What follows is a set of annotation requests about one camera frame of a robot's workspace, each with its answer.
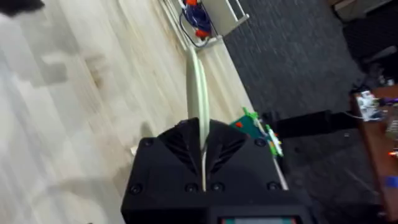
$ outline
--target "red component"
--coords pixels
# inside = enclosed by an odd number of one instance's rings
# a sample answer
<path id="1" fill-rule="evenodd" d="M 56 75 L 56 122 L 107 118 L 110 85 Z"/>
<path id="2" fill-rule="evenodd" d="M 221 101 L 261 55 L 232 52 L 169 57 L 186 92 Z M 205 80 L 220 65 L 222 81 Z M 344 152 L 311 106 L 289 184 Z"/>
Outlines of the red component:
<path id="1" fill-rule="evenodd" d="M 243 128 L 242 122 L 235 123 L 235 126 L 238 127 L 238 128 Z"/>
<path id="2" fill-rule="evenodd" d="M 187 0 L 186 4 L 190 5 L 190 6 L 196 6 L 198 4 L 197 0 Z"/>
<path id="3" fill-rule="evenodd" d="M 203 30 L 197 30 L 197 31 L 195 32 L 195 35 L 196 35 L 197 37 L 199 37 L 199 38 L 205 38 L 205 37 L 208 37 L 208 36 L 210 35 L 210 33 L 209 33 L 209 32 L 206 32 L 206 31 L 203 31 Z"/>

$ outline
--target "dark carpet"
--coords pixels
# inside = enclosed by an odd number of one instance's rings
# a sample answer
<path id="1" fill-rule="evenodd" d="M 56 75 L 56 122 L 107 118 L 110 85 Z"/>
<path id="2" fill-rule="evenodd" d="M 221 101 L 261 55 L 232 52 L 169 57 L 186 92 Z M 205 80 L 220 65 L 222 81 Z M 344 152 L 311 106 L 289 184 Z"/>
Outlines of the dark carpet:
<path id="1" fill-rule="evenodd" d="M 240 2 L 250 18 L 224 41 L 256 111 L 349 109 L 364 74 L 326 0 Z M 289 185 L 310 196 L 319 223 L 366 223 L 360 205 L 377 204 L 378 193 L 358 130 L 286 139 L 283 148 Z"/>

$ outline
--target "light wood laminate floor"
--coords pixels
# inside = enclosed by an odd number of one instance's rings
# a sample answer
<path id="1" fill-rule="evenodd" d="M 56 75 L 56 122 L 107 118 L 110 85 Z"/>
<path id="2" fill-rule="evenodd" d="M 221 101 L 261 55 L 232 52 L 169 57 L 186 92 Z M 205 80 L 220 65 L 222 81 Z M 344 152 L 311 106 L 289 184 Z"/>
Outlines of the light wood laminate floor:
<path id="1" fill-rule="evenodd" d="M 157 0 L 47 0 L 0 22 L 0 222 L 124 223 L 142 137 L 187 118 L 185 53 Z M 211 118 L 250 101 L 222 42 L 200 53 Z"/>

